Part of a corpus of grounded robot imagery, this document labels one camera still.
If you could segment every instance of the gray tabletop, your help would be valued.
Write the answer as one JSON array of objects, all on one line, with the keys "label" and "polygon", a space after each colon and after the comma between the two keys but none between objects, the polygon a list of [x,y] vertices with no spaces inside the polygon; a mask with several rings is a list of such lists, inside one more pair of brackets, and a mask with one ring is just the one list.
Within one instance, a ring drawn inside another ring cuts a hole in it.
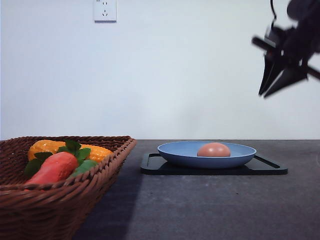
[{"label": "gray tabletop", "polygon": [[138,140],[74,240],[319,240],[320,140],[223,140],[253,147],[287,175],[144,175]]}]

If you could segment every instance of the black tray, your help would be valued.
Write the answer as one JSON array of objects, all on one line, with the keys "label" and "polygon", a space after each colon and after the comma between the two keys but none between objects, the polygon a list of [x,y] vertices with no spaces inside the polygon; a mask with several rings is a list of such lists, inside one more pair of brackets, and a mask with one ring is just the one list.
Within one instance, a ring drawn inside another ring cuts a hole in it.
[{"label": "black tray", "polygon": [[140,171],[148,175],[284,175],[288,168],[255,155],[247,164],[224,169],[191,168],[173,165],[159,153],[144,155]]}]

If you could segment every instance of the wall outlet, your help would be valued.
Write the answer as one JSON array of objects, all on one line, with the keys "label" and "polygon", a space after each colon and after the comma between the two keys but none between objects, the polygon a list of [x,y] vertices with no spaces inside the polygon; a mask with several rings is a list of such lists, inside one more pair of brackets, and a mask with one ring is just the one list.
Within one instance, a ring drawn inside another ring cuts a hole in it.
[{"label": "wall outlet", "polygon": [[116,22],[117,0],[93,0],[93,19],[95,22]]}]

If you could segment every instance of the blue plate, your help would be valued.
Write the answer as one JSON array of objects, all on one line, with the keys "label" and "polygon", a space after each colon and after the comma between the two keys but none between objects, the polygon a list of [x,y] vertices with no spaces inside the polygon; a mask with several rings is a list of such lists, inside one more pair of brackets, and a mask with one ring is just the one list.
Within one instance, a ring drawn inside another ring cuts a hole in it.
[{"label": "blue plate", "polygon": [[230,156],[197,156],[198,150],[208,143],[212,143],[212,141],[176,141],[158,146],[158,151],[171,164],[202,169],[238,167],[248,163],[257,152],[249,146],[220,142],[230,149]]}]

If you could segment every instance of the brown egg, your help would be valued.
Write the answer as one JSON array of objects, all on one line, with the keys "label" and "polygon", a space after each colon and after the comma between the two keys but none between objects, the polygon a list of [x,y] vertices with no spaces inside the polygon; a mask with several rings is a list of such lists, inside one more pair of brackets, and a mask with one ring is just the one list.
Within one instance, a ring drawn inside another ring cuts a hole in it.
[{"label": "brown egg", "polygon": [[197,152],[198,157],[230,157],[230,149],[219,142],[203,145]]}]

